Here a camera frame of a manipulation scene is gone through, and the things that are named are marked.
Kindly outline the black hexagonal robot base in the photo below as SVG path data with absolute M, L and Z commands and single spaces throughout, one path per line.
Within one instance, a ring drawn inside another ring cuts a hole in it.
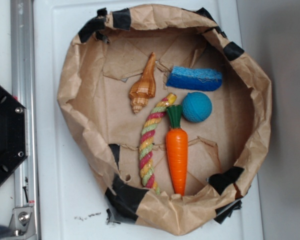
M 26 113 L 0 86 L 0 187 L 27 157 Z

